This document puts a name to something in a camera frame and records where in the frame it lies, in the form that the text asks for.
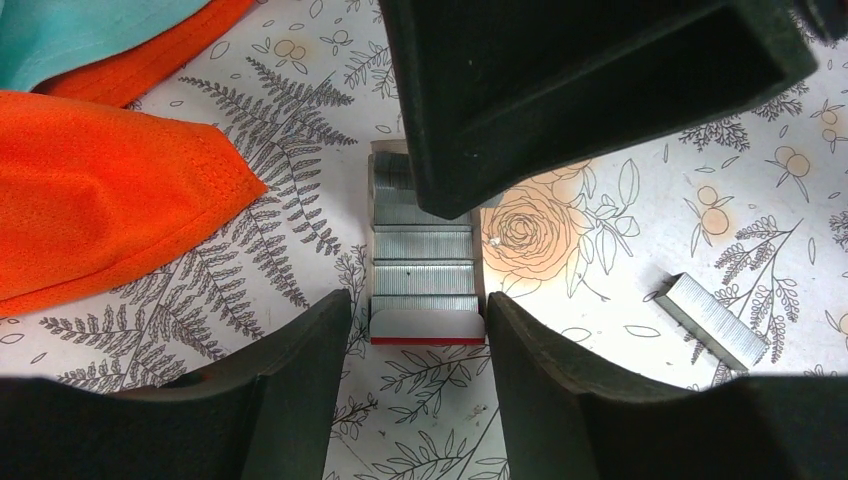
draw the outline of orange fabric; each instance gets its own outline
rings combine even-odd
[[[123,107],[227,32],[253,0],[211,0],[197,13],[132,50],[51,78],[35,91]]]
[[[0,317],[135,280],[265,190],[214,127],[0,92]]]

